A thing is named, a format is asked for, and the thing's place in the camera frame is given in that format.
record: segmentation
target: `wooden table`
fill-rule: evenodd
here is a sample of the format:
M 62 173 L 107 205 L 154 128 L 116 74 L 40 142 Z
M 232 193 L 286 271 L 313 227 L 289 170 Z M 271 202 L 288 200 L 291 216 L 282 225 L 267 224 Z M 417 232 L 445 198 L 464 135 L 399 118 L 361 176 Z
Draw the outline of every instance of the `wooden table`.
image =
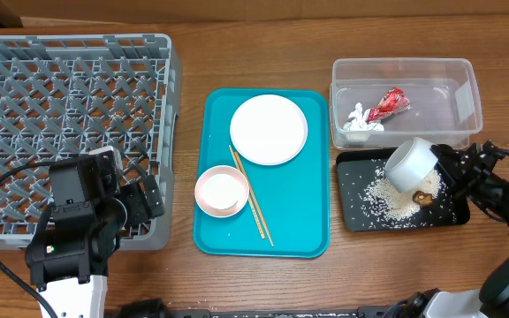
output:
M 171 241 L 157 252 L 110 259 L 107 308 L 163 298 L 171 308 L 217 311 L 353 308 L 391 304 L 434 287 L 479 288 L 509 255 L 508 229 L 472 207 L 465 226 L 351 233 L 339 209 L 330 150 L 331 243 L 315 260 L 207 255 L 192 240 L 203 104 L 219 87 L 314 89 L 328 96 L 342 57 L 464 57 L 474 67 L 484 129 L 473 140 L 509 148 L 509 16 L 179 23 L 0 30 L 0 34 L 169 34 L 184 65 L 176 130 Z M 498 172 L 506 173 L 507 165 Z M 0 252 L 23 279 L 20 251 Z M 0 317 L 40 317 L 37 304 L 0 272 Z

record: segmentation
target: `dish rack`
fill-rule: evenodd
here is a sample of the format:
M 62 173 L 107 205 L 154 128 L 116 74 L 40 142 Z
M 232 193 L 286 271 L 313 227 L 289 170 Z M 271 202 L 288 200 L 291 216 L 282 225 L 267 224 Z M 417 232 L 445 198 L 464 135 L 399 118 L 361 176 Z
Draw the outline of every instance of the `dish rack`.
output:
M 0 36 L 0 176 L 113 146 L 123 157 L 122 185 L 154 175 L 165 208 L 126 229 L 121 248 L 162 248 L 170 237 L 181 77 L 165 34 Z M 48 167 L 0 186 L 0 249 L 28 245 L 49 200 Z

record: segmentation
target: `teal tray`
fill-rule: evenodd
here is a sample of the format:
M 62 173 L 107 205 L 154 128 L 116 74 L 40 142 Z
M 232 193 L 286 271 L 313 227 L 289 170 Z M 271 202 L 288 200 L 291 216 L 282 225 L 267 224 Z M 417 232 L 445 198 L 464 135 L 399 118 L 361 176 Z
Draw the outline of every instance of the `teal tray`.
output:
M 229 126 L 247 99 L 280 95 L 295 102 L 308 121 L 308 139 L 287 163 L 261 166 L 241 158 L 274 240 L 261 239 L 250 206 L 225 219 L 211 217 L 195 206 L 194 241 L 207 254 L 315 258 L 330 241 L 329 123 L 327 102 L 309 90 L 221 88 L 205 102 L 198 177 L 225 164 L 234 167 L 229 152 Z

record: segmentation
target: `cardboard box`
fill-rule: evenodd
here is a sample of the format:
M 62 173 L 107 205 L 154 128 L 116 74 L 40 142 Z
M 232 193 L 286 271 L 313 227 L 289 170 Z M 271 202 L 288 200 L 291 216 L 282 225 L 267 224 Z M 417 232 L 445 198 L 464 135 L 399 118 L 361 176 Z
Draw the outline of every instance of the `cardboard box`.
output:
M 22 27 L 19 16 L 3 0 L 0 0 L 0 22 L 6 27 Z
M 509 13 L 506 0 L 0 0 L 20 17 L 116 23 Z

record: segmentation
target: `white bowl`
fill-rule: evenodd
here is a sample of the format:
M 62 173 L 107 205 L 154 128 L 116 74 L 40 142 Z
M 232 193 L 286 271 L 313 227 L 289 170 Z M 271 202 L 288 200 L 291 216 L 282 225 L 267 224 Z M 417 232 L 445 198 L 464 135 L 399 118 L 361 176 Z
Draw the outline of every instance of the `white bowl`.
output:
M 225 181 L 218 175 L 231 177 L 235 185 L 226 184 L 226 182 L 210 182 L 210 180 L 213 181 L 212 178 Z M 203 172 L 194 189 L 198 206 L 207 215 L 213 217 L 229 217 L 239 213 L 247 204 L 248 193 L 247 178 L 239 170 L 226 165 L 215 166 Z
M 388 181 L 401 193 L 420 184 L 437 164 L 431 152 L 433 144 L 419 137 L 404 142 L 390 156 L 385 166 Z

